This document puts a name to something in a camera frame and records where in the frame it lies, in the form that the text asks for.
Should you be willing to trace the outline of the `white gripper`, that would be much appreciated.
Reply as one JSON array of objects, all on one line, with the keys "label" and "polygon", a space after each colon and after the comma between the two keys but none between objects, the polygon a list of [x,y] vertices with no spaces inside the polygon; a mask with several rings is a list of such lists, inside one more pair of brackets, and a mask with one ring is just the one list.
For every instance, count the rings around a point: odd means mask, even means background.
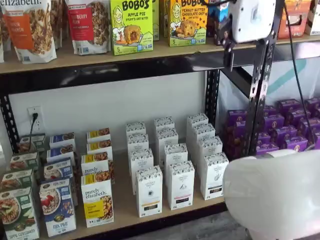
[{"label": "white gripper", "polygon": [[[233,0],[228,5],[232,18],[232,37],[236,43],[246,43],[266,38],[272,29],[276,2],[274,0]],[[223,40],[223,64],[230,71],[234,65],[235,42]]]}]

